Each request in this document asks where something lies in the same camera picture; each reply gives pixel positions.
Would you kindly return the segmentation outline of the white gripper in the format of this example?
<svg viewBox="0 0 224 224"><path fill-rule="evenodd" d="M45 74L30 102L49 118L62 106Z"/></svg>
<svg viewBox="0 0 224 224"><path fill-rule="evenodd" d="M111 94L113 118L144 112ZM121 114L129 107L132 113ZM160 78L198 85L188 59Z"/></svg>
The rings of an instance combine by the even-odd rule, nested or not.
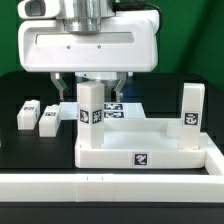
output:
<svg viewBox="0 0 224 224"><path fill-rule="evenodd" d="M95 33L70 33L60 20L32 20L18 32L19 58L29 72L51 72L59 97L67 88L60 72L118 72L116 101L123 97L127 72L147 72L158 63L155 10L118 12Z"/></svg>

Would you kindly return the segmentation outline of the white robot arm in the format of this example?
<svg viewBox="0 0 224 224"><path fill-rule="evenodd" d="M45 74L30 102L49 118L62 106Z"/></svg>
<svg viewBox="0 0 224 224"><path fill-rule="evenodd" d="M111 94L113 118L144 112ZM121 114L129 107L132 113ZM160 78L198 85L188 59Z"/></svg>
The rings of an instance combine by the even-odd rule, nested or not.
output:
<svg viewBox="0 0 224 224"><path fill-rule="evenodd" d="M48 72L59 91L62 75L116 80L114 97L132 72L150 72L158 63L156 35L160 8L145 0L22 0L18 30L21 66Z"/></svg>

